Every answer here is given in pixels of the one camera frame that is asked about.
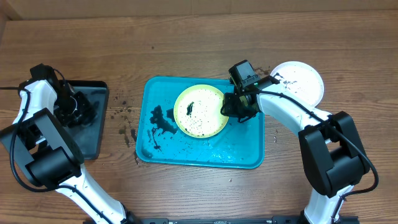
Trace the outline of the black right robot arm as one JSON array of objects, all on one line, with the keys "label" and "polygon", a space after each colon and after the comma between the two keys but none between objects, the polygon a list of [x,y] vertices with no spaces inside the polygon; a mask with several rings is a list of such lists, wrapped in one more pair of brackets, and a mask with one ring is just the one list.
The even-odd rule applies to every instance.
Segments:
[{"label": "black right robot arm", "polygon": [[297,217],[272,217],[273,223],[358,223],[340,209],[364,174],[374,170],[352,117],[316,106],[323,81],[310,65],[284,62],[260,77],[243,60],[229,70],[232,93],[224,94],[220,113],[243,123],[263,113],[298,136],[304,173],[312,186],[309,203]]}]

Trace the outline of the white plate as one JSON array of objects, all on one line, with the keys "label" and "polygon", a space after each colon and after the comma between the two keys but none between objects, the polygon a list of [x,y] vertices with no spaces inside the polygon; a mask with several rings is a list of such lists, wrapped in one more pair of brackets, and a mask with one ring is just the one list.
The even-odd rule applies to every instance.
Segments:
[{"label": "white plate", "polygon": [[320,74],[306,63],[284,62],[271,71],[271,76],[278,79],[286,90],[311,106],[316,107],[323,98],[323,80]]}]

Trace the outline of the black water tray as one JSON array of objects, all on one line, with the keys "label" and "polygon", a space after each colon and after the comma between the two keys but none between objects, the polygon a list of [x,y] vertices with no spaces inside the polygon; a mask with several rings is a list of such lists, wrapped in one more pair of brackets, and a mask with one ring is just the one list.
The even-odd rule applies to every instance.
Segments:
[{"label": "black water tray", "polygon": [[85,160],[95,160],[101,148],[101,139],[109,98],[109,89],[105,82],[87,80],[68,80],[75,91],[84,94],[94,107],[96,116],[87,126],[65,127],[66,132],[80,148]]}]

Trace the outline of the yellow rimmed plate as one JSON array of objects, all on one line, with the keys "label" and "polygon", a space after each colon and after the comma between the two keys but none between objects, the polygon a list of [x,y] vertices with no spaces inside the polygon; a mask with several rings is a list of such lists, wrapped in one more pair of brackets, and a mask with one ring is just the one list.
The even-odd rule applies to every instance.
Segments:
[{"label": "yellow rimmed plate", "polygon": [[218,134],[229,118],[220,113],[224,94],[211,85],[193,85],[182,91],[174,104],[178,128],[193,138]]}]

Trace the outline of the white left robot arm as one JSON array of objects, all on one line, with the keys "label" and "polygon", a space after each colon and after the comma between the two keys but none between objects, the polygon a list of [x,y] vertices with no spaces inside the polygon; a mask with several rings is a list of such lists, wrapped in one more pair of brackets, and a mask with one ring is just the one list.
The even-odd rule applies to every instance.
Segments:
[{"label": "white left robot arm", "polygon": [[1,130],[16,181],[35,192],[56,191],[74,201],[92,223],[140,223],[89,174],[85,159],[100,151],[107,84],[67,80],[44,64],[15,89],[21,106],[13,123]]}]

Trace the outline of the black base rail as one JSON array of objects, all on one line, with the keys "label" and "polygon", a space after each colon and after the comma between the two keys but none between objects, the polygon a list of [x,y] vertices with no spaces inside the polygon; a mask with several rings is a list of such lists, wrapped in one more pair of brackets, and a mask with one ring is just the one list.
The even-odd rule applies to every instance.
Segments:
[{"label": "black base rail", "polygon": [[298,224],[305,223],[299,216],[274,216],[272,218],[250,218],[250,219],[186,219],[168,220],[166,218],[145,218],[144,224]]}]

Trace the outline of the teal plastic tray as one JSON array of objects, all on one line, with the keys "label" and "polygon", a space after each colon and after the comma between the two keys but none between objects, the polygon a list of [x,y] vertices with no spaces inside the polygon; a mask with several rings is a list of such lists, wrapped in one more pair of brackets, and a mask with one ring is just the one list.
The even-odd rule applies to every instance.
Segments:
[{"label": "teal plastic tray", "polygon": [[226,126],[208,138],[193,138],[178,128],[173,115],[179,94],[193,85],[211,85],[231,92],[228,80],[154,77],[144,87],[136,139],[136,154],[145,162],[255,169],[264,160],[265,117],[239,123],[230,118]]}]

